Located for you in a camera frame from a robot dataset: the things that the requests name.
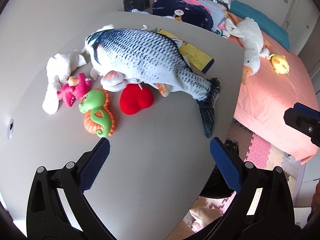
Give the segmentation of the green orange seahorse toy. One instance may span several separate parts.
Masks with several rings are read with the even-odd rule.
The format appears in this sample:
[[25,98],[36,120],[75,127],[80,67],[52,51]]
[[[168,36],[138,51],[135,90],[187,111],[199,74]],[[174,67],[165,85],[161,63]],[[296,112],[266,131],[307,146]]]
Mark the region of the green orange seahorse toy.
[[80,100],[79,111],[84,116],[84,128],[91,134],[106,138],[114,133],[116,122],[108,109],[109,94],[102,88],[95,88],[86,93]]

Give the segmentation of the yellow box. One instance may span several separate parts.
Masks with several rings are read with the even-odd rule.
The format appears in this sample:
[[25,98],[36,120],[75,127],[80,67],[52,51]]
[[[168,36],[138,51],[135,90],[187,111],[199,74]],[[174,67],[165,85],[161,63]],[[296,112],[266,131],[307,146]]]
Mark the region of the yellow box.
[[211,56],[192,44],[186,42],[185,40],[163,29],[160,29],[158,33],[171,38],[177,44],[182,56],[186,57],[189,63],[191,63],[203,74],[206,74],[206,72],[208,72],[208,70],[214,64],[214,59]]

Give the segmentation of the red heart plush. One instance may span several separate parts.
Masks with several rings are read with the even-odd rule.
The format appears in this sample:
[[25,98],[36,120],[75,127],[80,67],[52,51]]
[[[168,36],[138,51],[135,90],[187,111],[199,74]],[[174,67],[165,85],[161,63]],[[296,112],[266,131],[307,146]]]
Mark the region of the red heart plush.
[[129,84],[121,93],[119,106],[124,114],[134,115],[151,107],[153,101],[153,94],[147,87],[140,84]]

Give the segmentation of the blue striped fish plush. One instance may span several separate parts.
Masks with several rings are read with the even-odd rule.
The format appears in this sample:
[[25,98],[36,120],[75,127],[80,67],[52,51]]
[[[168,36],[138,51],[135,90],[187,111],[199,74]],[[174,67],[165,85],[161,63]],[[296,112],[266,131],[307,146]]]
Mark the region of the blue striped fish plush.
[[102,76],[121,73],[132,82],[151,85],[163,97],[179,91],[191,95],[199,106],[205,136],[213,135],[220,81],[193,72],[172,39],[148,30],[101,29],[85,39],[85,49]]

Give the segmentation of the pink bed sheet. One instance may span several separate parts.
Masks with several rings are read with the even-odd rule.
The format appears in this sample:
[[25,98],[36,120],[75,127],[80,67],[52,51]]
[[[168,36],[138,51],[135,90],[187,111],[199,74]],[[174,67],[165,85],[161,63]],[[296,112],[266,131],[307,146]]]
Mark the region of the pink bed sheet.
[[301,59],[266,33],[262,35],[270,43],[272,54],[285,56],[289,73],[277,74],[270,60],[262,58],[258,72],[240,86],[234,118],[304,164],[316,155],[318,148],[308,136],[287,126],[283,117],[297,102],[318,110],[316,93]]

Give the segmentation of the yellow chick plush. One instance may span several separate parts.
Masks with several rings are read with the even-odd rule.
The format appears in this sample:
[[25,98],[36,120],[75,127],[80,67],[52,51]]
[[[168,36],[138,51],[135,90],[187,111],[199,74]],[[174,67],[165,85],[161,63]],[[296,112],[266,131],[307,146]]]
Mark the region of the yellow chick plush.
[[274,71],[277,74],[288,74],[290,71],[290,66],[284,55],[271,54],[268,59],[270,60]]

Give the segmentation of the colourful foam floor mat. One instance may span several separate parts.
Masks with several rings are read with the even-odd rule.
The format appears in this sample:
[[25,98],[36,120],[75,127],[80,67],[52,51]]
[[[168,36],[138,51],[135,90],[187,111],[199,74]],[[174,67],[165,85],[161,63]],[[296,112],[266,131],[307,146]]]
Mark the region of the colourful foam floor mat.
[[[257,168],[272,170],[276,166],[283,168],[290,193],[293,194],[298,177],[298,167],[282,150],[273,146],[249,129],[234,122],[227,138],[238,143],[240,158],[252,162]],[[183,218],[183,225],[198,232],[214,219],[219,218],[229,208],[235,193],[230,197],[198,197],[192,208]]]

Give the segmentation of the teal pillow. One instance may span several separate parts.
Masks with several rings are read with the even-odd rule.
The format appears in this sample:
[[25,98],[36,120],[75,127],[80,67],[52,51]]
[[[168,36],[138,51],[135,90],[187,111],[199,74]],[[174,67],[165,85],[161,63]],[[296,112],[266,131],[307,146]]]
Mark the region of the teal pillow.
[[265,14],[259,10],[250,7],[245,3],[241,3],[237,0],[231,1],[231,8],[229,12],[244,19],[246,17],[252,18],[257,22],[260,29],[277,41],[283,48],[290,52],[289,35],[287,31],[281,28],[276,22],[268,18]]

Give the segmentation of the round desk grommet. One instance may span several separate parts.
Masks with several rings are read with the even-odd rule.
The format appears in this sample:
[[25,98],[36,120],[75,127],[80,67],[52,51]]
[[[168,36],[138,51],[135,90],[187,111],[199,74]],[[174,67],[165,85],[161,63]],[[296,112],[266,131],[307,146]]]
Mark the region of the round desk grommet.
[[8,130],[7,130],[7,137],[9,140],[12,138],[13,132],[14,132],[14,120],[11,119],[8,124]]

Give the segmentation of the white goose plush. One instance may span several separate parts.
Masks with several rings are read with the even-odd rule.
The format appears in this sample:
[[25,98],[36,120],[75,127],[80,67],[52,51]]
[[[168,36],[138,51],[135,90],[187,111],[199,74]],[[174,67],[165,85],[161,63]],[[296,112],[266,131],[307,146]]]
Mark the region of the white goose plush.
[[270,43],[264,39],[255,20],[246,17],[240,21],[234,14],[229,13],[228,15],[229,18],[226,18],[225,28],[230,35],[238,38],[245,50],[241,79],[241,83],[245,85],[248,78],[258,72],[260,58],[270,55],[267,49]]

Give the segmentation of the pink monkey doll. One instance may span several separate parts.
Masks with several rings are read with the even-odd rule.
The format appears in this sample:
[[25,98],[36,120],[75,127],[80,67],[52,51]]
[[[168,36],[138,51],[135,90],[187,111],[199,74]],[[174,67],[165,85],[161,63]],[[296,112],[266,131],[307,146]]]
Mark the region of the pink monkey doll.
[[92,80],[84,73],[71,76],[67,83],[57,91],[57,98],[62,100],[68,107],[72,107],[76,99],[82,98],[89,91]]

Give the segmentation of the white towel plush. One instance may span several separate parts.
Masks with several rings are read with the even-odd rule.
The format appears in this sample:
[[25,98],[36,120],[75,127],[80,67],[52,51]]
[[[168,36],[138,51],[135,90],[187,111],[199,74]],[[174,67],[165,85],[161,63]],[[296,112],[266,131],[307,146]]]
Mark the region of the white towel plush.
[[59,108],[57,92],[67,83],[72,72],[87,64],[83,51],[65,51],[51,57],[46,65],[48,86],[42,103],[47,114],[54,114]]

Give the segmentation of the light blue blanket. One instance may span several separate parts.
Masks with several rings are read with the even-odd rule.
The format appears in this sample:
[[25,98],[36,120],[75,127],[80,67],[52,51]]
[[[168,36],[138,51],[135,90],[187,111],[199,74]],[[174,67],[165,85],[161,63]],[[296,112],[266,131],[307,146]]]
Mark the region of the light blue blanket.
[[204,7],[210,10],[210,15],[213,19],[212,32],[215,32],[217,28],[220,28],[220,25],[227,18],[227,10],[223,5],[215,3],[210,0],[198,0]]

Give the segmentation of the navy rabbit blanket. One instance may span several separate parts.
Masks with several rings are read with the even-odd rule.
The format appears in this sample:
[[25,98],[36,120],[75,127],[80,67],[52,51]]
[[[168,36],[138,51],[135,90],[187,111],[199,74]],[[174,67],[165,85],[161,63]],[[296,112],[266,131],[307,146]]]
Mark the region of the navy rabbit blanket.
[[196,0],[153,0],[152,14],[171,16],[178,21],[189,23],[200,28],[211,30],[214,21],[208,10]]

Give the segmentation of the black wall switch panel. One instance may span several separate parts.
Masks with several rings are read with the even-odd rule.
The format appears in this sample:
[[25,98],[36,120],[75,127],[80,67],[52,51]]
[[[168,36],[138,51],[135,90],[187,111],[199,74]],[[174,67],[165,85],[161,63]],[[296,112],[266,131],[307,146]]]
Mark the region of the black wall switch panel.
[[145,10],[150,7],[150,0],[123,0],[124,11],[131,11],[132,9]]

